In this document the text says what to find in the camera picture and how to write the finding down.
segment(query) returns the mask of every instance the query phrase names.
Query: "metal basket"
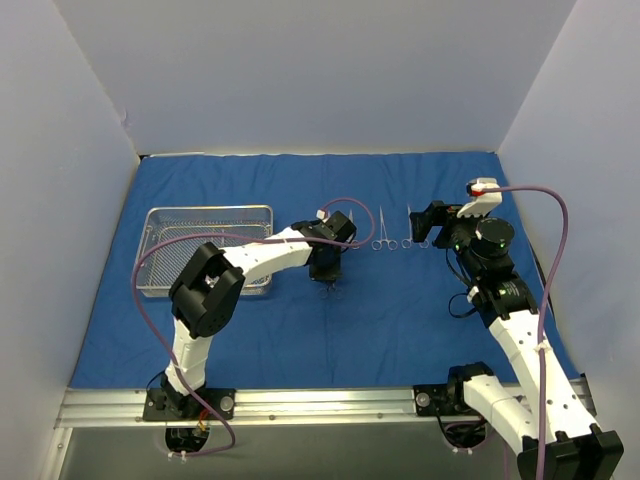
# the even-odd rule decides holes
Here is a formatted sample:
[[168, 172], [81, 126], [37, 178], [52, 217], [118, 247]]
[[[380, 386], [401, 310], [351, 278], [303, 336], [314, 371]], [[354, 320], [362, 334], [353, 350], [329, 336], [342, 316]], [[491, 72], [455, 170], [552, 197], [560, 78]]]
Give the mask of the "metal basket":
[[[254, 238], [273, 235], [273, 211], [267, 205], [234, 207], [169, 207], [149, 210], [138, 246], [136, 263], [155, 245], [194, 233], [235, 233]], [[247, 242], [229, 238], [196, 238], [168, 245], [152, 254], [138, 274], [136, 288], [147, 297], [166, 297], [169, 288], [196, 249], [205, 242], [219, 248]], [[271, 284], [271, 276], [245, 285], [242, 295], [261, 295]]]

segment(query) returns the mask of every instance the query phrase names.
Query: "gray floor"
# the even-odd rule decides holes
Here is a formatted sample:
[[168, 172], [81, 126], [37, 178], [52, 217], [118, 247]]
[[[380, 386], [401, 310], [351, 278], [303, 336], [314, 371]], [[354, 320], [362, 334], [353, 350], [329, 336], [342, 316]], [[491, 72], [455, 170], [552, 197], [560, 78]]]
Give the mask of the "gray floor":
[[[169, 461], [163, 429], [76, 428], [61, 479], [503, 479], [497, 435], [473, 455], [454, 454], [437, 424], [243, 426], [236, 448], [211, 457]], [[227, 441], [216, 427], [211, 445]], [[517, 479], [508, 455], [510, 479]]]

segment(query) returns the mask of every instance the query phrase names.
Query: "white backdrop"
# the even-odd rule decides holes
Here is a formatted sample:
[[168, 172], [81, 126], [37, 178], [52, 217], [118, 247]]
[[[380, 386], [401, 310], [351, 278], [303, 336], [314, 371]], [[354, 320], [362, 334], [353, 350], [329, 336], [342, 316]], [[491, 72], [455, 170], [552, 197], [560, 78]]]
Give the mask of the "white backdrop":
[[0, 1], [0, 111], [0, 470], [31, 480], [137, 162], [50, 1]]
[[[625, 443], [622, 480], [640, 471], [639, 85], [640, 3], [578, 0], [499, 151], [511, 183], [549, 185], [568, 202], [553, 301], [599, 421]], [[517, 199], [548, 271], [559, 209], [537, 194]]]
[[575, 0], [55, 0], [139, 153], [496, 149]]

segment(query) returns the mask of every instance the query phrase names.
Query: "surgical scissors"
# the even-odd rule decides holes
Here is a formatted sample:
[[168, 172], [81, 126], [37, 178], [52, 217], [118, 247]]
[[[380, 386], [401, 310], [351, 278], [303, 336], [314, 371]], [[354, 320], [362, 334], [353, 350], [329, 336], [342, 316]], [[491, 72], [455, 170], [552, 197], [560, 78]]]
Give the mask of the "surgical scissors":
[[[407, 220], [409, 221], [409, 238], [402, 239], [402, 241], [400, 242], [402, 244], [402, 248], [411, 248], [411, 244], [413, 243], [413, 240], [411, 239], [411, 218], [409, 217], [410, 214], [411, 214], [411, 207], [407, 203]], [[418, 245], [420, 245], [420, 248], [429, 248], [428, 241], [425, 241], [424, 243], [418, 243]]]
[[374, 240], [371, 242], [371, 248], [374, 250], [382, 250], [382, 244], [386, 243], [389, 250], [395, 250], [398, 248], [398, 242], [395, 240], [389, 240], [387, 235], [387, 227], [384, 224], [384, 214], [382, 213], [382, 206], [380, 206], [380, 240]]
[[[349, 210], [349, 221], [350, 221], [351, 223], [353, 223], [353, 209], [350, 209], [350, 210]], [[353, 250], [357, 250], [357, 249], [359, 249], [360, 247], [349, 247], [349, 248], [352, 248]]]

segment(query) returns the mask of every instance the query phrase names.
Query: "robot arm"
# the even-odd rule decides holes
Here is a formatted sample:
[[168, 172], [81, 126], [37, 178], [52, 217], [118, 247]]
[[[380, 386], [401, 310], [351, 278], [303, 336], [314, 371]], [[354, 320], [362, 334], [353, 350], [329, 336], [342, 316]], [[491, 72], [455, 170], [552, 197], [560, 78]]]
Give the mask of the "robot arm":
[[478, 411], [518, 455], [523, 479], [533, 479], [538, 445], [540, 396], [539, 350], [547, 365], [545, 479], [608, 479], [620, 457], [616, 432], [602, 432], [585, 409], [562, 370], [547, 337], [538, 345], [538, 309], [526, 283], [515, 271], [508, 251], [514, 230], [499, 218], [490, 218], [501, 197], [483, 201], [484, 188], [495, 179], [477, 179], [467, 185], [473, 200], [466, 205], [434, 201], [421, 213], [411, 213], [413, 240], [424, 241], [433, 226], [441, 226], [434, 246], [452, 249], [468, 275], [467, 299], [500, 344], [529, 399], [532, 412], [510, 397], [484, 364], [452, 368], [450, 401]]
[[[335, 212], [325, 221], [298, 222], [266, 239], [273, 242], [266, 245], [251, 243], [224, 250], [212, 243], [200, 246], [169, 290], [175, 325], [173, 352], [189, 387], [198, 390], [205, 385], [213, 337], [231, 319], [245, 283], [305, 265], [313, 280], [334, 282], [340, 277], [341, 247], [313, 240], [344, 243], [355, 232], [355, 225]], [[286, 241], [298, 238], [306, 241]], [[178, 378], [173, 362], [161, 377], [161, 386], [169, 407], [178, 415], [191, 417], [200, 409]]]

